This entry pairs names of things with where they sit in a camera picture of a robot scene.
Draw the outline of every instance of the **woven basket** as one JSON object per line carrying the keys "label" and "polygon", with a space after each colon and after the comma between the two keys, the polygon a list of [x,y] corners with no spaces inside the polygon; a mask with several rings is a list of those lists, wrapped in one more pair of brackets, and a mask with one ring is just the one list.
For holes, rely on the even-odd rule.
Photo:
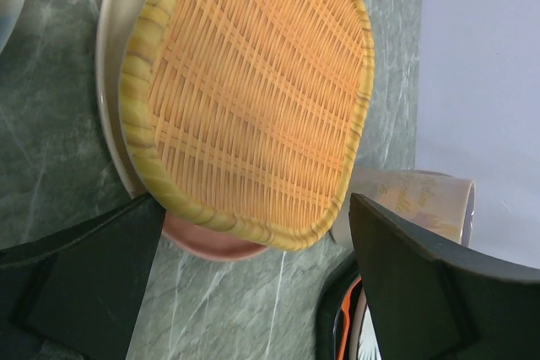
{"label": "woven basket", "polygon": [[374,63],[362,0],[147,0],[121,70],[127,148],[177,216],[306,248],[342,206]]}

